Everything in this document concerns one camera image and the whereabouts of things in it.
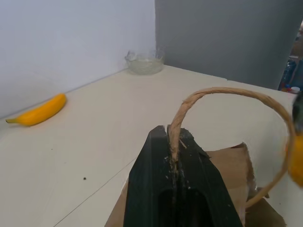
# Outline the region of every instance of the blue bottle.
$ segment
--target blue bottle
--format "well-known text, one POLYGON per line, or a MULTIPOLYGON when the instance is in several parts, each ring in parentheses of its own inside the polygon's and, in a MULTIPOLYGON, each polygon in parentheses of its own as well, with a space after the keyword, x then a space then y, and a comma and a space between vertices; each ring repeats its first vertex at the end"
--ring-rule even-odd
POLYGON ((288 60, 286 68, 283 73, 283 77, 281 79, 281 82, 280 82, 280 85, 278 88, 279 91, 282 88, 284 88, 286 84, 289 84, 296 66, 297 66, 297 64, 295 63, 294 60, 291 60, 291 59, 288 60))
POLYGON ((299 61, 298 69, 294 74, 294 79, 291 83, 292 87, 299 87, 300 90, 303 89, 303 60, 299 61))

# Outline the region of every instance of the orange object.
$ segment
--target orange object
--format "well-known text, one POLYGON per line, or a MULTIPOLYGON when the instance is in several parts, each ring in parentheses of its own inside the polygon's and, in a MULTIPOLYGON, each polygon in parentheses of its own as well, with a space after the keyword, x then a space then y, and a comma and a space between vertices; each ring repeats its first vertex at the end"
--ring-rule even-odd
POLYGON ((303 187, 303 135, 294 139, 294 149, 288 164, 288 173, 292 180, 303 187))

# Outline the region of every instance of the gray wall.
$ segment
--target gray wall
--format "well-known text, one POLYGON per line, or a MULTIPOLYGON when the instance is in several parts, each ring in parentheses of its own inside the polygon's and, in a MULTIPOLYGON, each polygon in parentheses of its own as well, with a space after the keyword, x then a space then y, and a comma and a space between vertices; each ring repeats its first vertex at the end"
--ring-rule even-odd
POLYGON ((277 89, 303 0, 156 0, 166 64, 277 89))

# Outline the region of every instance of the bottle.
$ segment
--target bottle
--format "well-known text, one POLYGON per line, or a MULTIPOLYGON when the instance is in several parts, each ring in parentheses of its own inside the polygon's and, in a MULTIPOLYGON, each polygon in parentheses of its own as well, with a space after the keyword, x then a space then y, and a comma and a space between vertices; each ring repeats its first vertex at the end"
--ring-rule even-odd
POLYGON ((285 87, 281 89, 281 91, 284 92, 289 92, 291 90, 290 85, 289 84, 285 84, 285 87))
POLYGON ((294 60, 288 60, 278 90, 282 90, 282 88, 284 88, 286 84, 289 84, 296 66, 297 64, 294 60))
POLYGON ((299 61, 298 69, 294 74, 294 78, 292 81, 293 87, 303 88, 303 60, 299 61))

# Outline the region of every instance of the white wall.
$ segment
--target white wall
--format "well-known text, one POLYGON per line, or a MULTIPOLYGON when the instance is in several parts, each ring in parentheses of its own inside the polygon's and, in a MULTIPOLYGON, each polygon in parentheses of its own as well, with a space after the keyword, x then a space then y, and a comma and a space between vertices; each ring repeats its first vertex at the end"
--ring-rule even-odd
POLYGON ((0 0, 0 117, 122 70, 154 23, 154 0, 0 0))

